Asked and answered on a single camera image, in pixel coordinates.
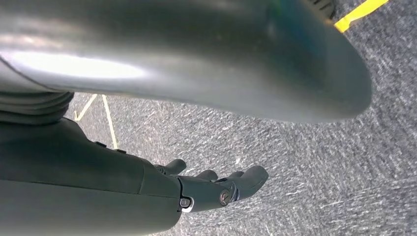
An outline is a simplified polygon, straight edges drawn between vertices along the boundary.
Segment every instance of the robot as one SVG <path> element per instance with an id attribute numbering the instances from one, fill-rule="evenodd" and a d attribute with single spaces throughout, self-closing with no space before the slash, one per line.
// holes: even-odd
<path id="1" fill-rule="evenodd" d="M 352 118 L 371 101 L 366 65 L 306 0 L 0 0 L 0 11 L 2 235 L 161 232 L 268 178 L 260 166 L 182 176 L 182 160 L 92 142 L 63 118 L 74 92 L 292 122 Z"/>

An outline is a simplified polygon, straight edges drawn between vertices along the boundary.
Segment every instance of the yellow floor marking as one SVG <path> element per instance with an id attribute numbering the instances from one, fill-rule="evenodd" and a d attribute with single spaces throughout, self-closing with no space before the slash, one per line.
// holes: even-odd
<path id="1" fill-rule="evenodd" d="M 83 118 L 83 116 L 85 115 L 86 111 L 90 108 L 92 102 L 95 100 L 96 97 L 97 97 L 97 94 L 93 94 L 93 96 L 91 96 L 90 100 L 84 106 L 84 108 L 81 111 L 80 115 L 77 115 L 77 111 L 74 111 L 74 120 L 75 121 L 80 121 Z"/>
<path id="2" fill-rule="evenodd" d="M 387 3 L 389 0 L 366 0 L 364 3 L 359 5 L 345 17 L 340 19 L 334 26 L 341 32 L 345 32 L 349 29 L 351 23 L 357 19 L 360 19 L 366 15 L 371 14 L 373 11 L 378 9 L 380 6 Z"/>
<path id="3" fill-rule="evenodd" d="M 106 109 L 107 121 L 109 122 L 110 134 L 112 135 L 113 148 L 118 149 L 117 141 L 116 141 L 116 135 L 115 135 L 115 129 L 113 127 L 112 117 L 110 116 L 109 104 L 107 103 L 107 97 L 104 94 L 101 95 L 101 96 L 103 98 L 104 108 Z"/>

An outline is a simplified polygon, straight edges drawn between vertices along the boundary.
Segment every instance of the bolt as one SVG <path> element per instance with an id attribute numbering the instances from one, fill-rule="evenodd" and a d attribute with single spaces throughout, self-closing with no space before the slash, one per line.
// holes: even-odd
<path id="1" fill-rule="evenodd" d="M 191 205 L 191 201 L 187 198 L 181 198 L 181 200 L 179 201 L 179 205 L 182 208 L 187 208 Z"/>
<path id="2" fill-rule="evenodd" d="M 222 206 L 227 206 L 230 202 L 230 193 L 228 190 L 223 190 L 223 192 L 220 193 L 220 204 Z"/>
<path id="3" fill-rule="evenodd" d="M 154 167 L 161 173 L 161 174 L 166 174 L 165 173 L 165 168 L 163 166 L 160 165 L 154 165 Z"/>

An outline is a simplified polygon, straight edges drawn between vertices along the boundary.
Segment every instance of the gray carpet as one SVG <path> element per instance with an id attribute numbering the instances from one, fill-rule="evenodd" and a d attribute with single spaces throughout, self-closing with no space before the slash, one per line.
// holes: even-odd
<path id="1" fill-rule="evenodd" d="M 337 2 L 339 19 L 363 1 Z M 292 124 L 108 97 L 119 148 L 131 154 L 160 164 L 182 158 L 188 175 L 255 164 L 270 174 L 252 199 L 184 214 L 157 235 L 417 235 L 416 26 L 417 0 L 391 0 L 345 33 L 374 81 L 372 107 L 354 120 Z M 68 117 L 88 99 L 77 94 Z M 112 145 L 101 97 L 79 124 Z"/>

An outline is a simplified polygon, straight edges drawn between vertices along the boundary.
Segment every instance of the curved plastic panel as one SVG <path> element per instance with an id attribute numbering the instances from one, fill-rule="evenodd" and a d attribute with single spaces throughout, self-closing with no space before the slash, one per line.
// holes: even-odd
<path id="1" fill-rule="evenodd" d="M 278 120 L 351 118 L 366 66 L 305 0 L 4 0 L 0 55 L 52 89 Z"/>
<path id="2" fill-rule="evenodd" d="M 179 220 L 177 198 L 0 179 L 0 234 L 140 236 Z"/>

